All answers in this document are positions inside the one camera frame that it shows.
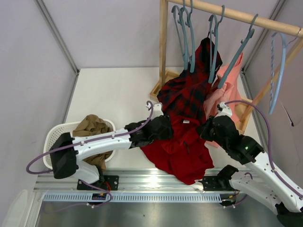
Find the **red skirt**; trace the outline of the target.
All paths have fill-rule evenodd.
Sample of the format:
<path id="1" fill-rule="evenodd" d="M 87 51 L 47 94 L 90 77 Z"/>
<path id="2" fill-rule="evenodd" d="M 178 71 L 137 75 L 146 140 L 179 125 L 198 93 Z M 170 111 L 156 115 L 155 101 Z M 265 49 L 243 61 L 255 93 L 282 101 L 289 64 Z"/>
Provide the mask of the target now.
<path id="1" fill-rule="evenodd" d="M 175 176 L 179 181 L 191 185 L 204 177 L 207 169 L 214 168 L 205 140 L 196 128 L 200 121 L 175 116 L 171 118 L 173 138 L 157 140 L 141 150 L 155 167 Z"/>

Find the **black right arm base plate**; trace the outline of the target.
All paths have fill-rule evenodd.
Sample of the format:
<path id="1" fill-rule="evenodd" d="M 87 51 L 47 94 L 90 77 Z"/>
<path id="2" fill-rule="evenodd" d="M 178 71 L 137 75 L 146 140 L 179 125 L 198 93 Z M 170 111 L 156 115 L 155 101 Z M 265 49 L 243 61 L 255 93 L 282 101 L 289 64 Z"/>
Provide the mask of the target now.
<path id="1" fill-rule="evenodd" d="M 223 176 L 204 176 L 203 179 L 198 182 L 203 185 L 205 191 L 240 191 L 238 188 L 234 188 L 231 183 L 230 177 Z"/>

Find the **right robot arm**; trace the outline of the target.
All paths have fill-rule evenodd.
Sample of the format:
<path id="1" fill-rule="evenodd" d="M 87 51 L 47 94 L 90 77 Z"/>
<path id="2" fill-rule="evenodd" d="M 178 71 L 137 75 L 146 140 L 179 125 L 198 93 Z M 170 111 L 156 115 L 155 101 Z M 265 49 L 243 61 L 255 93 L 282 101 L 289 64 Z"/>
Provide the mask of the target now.
<path id="1" fill-rule="evenodd" d="M 285 227 L 303 225 L 303 189 L 279 167 L 271 169 L 269 155 L 252 137 L 240 135 L 227 116 L 210 117 L 197 128 L 198 135 L 214 141 L 234 160 L 260 177 L 260 184 L 238 171 L 229 174 L 229 185 L 269 208 Z"/>

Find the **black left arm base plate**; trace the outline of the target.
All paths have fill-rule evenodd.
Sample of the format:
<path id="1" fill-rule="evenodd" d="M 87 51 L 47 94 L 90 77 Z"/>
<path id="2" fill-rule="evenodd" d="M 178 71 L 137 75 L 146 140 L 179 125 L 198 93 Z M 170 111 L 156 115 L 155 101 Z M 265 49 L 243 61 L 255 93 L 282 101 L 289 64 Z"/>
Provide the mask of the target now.
<path id="1" fill-rule="evenodd" d="M 107 191 L 117 191 L 119 185 L 119 176 L 117 175 L 105 175 L 104 180 L 98 180 L 95 183 L 92 183 L 93 186 L 101 188 Z M 95 188 L 84 184 L 81 180 L 78 180 L 77 190 L 80 191 L 92 191 Z"/>

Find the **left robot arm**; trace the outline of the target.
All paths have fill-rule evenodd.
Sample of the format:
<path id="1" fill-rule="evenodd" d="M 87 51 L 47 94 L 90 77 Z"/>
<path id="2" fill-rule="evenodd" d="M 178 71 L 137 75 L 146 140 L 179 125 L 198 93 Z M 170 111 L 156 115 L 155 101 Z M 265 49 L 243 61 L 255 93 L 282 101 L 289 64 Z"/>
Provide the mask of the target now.
<path id="1" fill-rule="evenodd" d="M 133 122 L 117 131 L 104 136 L 72 137 L 69 132 L 63 133 L 51 146 L 50 154 L 53 176 L 55 179 L 74 177 L 86 183 L 101 182 L 103 175 L 96 164 L 84 160 L 112 150 L 126 150 L 145 147 L 157 141 L 173 137 L 173 128 L 168 116 L 158 116 L 147 123 Z"/>

